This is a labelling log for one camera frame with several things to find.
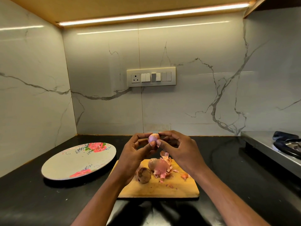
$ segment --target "person's right hand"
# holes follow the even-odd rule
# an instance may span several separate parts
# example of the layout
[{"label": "person's right hand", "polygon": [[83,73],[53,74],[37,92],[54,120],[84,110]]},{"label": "person's right hand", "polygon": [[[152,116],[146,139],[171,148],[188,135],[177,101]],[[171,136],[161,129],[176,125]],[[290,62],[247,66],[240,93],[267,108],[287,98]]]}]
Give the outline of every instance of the person's right hand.
[{"label": "person's right hand", "polygon": [[193,139],[177,131],[159,132],[159,135],[165,137],[162,140],[157,140],[157,145],[168,152],[177,164],[192,177],[194,173],[208,168],[201,156],[197,143]]}]

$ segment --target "forearm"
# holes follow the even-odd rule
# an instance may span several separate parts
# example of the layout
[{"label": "forearm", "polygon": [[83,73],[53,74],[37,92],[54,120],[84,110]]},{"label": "forearm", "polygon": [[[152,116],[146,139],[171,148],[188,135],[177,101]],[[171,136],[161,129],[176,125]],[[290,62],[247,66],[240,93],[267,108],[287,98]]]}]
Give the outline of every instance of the forearm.
[{"label": "forearm", "polygon": [[269,226],[209,168],[198,171],[193,177],[210,197],[228,226]]},{"label": "forearm", "polygon": [[105,226],[122,189],[123,182],[111,174],[71,226]]}]

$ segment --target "person's left hand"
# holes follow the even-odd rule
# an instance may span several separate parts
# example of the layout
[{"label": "person's left hand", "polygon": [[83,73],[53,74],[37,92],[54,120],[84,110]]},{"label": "person's left hand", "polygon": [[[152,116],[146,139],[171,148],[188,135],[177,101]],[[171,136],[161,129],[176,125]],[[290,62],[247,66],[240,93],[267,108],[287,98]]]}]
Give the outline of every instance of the person's left hand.
[{"label": "person's left hand", "polygon": [[133,179],[141,161],[156,152],[156,142],[152,141],[148,143],[147,138],[151,134],[152,133],[136,133],[125,144],[118,163],[112,171],[112,175],[118,176],[124,182],[125,186]]}]

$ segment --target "hand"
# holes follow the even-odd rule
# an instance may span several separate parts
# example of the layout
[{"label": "hand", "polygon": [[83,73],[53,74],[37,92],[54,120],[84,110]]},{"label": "hand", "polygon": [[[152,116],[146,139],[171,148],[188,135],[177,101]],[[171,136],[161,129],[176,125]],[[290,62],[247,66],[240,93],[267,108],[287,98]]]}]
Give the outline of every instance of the hand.
[{"label": "hand", "polygon": [[152,133],[136,133],[125,144],[118,163],[112,171],[112,176],[118,176],[124,182],[125,186],[133,179],[141,161],[156,152],[156,142],[152,141],[148,143],[147,138],[151,134]]},{"label": "hand", "polygon": [[157,145],[168,152],[177,164],[192,177],[194,173],[208,168],[193,139],[176,131],[159,132],[159,135],[165,137],[157,140]]}]

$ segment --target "white plate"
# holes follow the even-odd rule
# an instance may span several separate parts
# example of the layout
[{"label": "white plate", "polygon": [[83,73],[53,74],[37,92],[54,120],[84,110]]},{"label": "white plate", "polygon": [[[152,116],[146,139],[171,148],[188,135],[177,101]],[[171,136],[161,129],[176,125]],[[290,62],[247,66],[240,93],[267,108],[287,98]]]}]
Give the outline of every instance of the white plate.
[{"label": "white plate", "polygon": [[107,165],[116,155],[109,143],[86,143],[68,148],[48,159],[42,174],[52,180],[68,180],[90,174]]}]

